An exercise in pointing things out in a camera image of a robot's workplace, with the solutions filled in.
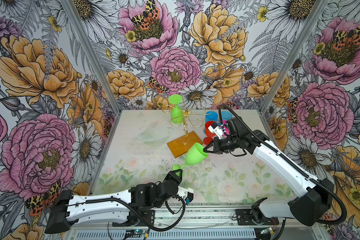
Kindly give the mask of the red wine glass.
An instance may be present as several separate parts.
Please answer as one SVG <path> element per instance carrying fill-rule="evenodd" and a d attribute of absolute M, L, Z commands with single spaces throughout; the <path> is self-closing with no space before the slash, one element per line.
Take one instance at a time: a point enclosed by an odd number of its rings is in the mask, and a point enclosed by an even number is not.
<path fill-rule="evenodd" d="M 205 129 L 204 132 L 206 134 L 206 137 L 203 139 L 203 143 L 204 145 L 208 145 L 210 144 L 214 137 L 216 136 L 216 134 L 214 133 L 214 131 L 212 130 L 212 127 L 216 127 L 217 123 L 214 121 L 208 121 L 205 124 Z"/>

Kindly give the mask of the green wine glass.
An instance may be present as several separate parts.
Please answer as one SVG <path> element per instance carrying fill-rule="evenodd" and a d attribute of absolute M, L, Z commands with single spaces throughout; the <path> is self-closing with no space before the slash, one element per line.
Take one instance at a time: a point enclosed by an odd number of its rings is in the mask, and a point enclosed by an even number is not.
<path fill-rule="evenodd" d="M 180 95 L 171 95 L 169 97 L 169 103 L 173 105 L 171 108 L 171 122 L 175 125 L 180 125 L 184 120 L 183 110 L 179 106 L 183 102 L 183 98 Z"/>
<path fill-rule="evenodd" d="M 208 157 L 208 154 L 204 153 L 203 149 L 203 145 L 195 143 L 186 153 L 185 163 L 182 166 L 178 164 L 173 165 L 173 171 L 175 172 L 175 170 L 182 170 L 186 166 L 194 166 L 201 163 Z"/>

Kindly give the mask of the pink wine glass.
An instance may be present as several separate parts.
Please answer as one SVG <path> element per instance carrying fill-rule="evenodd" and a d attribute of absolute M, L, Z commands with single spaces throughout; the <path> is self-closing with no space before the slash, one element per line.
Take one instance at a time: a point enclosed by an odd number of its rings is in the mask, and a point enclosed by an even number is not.
<path fill-rule="evenodd" d="M 221 127 L 225 137 L 230 135 L 226 120 L 223 120 L 222 122 L 220 122 L 220 127 Z"/>

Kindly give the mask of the blue wine glass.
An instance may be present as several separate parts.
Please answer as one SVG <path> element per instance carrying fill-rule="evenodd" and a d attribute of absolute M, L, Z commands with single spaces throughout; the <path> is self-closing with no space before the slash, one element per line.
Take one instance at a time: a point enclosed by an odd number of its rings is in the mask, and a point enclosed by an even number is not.
<path fill-rule="evenodd" d="M 233 115 L 229 111 L 222 111 L 221 112 L 221 117 L 222 117 L 223 121 L 228 121 L 228 120 L 233 118 Z"/>
<path fill-rule="evenodd" d="M 207 111 L 205 113 L 205 122 L 218 122 L 219 115 L 214 111 Z"/>

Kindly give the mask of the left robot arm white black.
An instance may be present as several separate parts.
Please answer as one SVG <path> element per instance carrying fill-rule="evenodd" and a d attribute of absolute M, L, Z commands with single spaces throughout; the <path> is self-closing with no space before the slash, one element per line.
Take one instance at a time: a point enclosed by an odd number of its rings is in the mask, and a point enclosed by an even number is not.
<path fill-rule="evenodd" d="M 128 190 L 97 196 L 80 196 L 64 190 L 53 202 L 45 233 L 64 233 L 75 224 L 109 222 L 123 225 L 134 221 L 153 231 L 166 232 L 181 221 L 186 206 L 194 198 L 193 189 L 180 186 L 182 175 L 183 171 L 178 169 L 168 172 L 162 182 L 139 184 Z M 181 202 L 181 215 L 168 227 L 155 227 L 154 220 L 144 214 L 162 205 L 167 206 L 171 198 Z"/>

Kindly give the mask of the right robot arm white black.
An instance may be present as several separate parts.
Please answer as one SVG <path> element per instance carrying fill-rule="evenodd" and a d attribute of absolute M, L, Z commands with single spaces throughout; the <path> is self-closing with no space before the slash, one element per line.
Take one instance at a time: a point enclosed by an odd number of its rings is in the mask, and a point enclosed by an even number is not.
<path fill-rule="evenodd" d="M 278 149 L 267 135 L 259 130 L 225 131 L 220 127 L 208 130 L 216 135 L 204 152 L 211 154 L 231 153 L 242 149 L 266 163 L 293 191 L 295 197 L 273 201 L 262 198 L 252 205 L 251 214 L 255 222 L 264 219 L 296 219 L 305 226 L 315 223 L 338 225 L 347 218 L 343 201 L 334 193 L 334 185 L 328 179 L 320 180 Z"/>

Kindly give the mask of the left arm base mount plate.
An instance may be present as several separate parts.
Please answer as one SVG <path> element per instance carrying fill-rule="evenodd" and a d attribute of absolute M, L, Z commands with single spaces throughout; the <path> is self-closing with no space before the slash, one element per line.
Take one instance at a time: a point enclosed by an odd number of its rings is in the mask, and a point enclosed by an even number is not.
<path fill-rule="evenodd" d="M 155 222 L 155 210 L 140 212 L 141 216 L 151 225 Z M 127 221 L 121 224 L 112 222 L 113 227 L 146 227 L 146 225 L 132 212 L 127 216 Z"/>

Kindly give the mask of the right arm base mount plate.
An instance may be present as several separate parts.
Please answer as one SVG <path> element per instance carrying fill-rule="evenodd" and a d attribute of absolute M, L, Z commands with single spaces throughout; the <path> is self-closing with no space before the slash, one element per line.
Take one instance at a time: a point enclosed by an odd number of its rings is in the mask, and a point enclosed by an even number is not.
<path fill-rule="evenodd" d="M 231 219 L 239 226 L 277 226 L 279 224 L 278 218 L 266 218 L 254 209 L 236 209 Z"/>

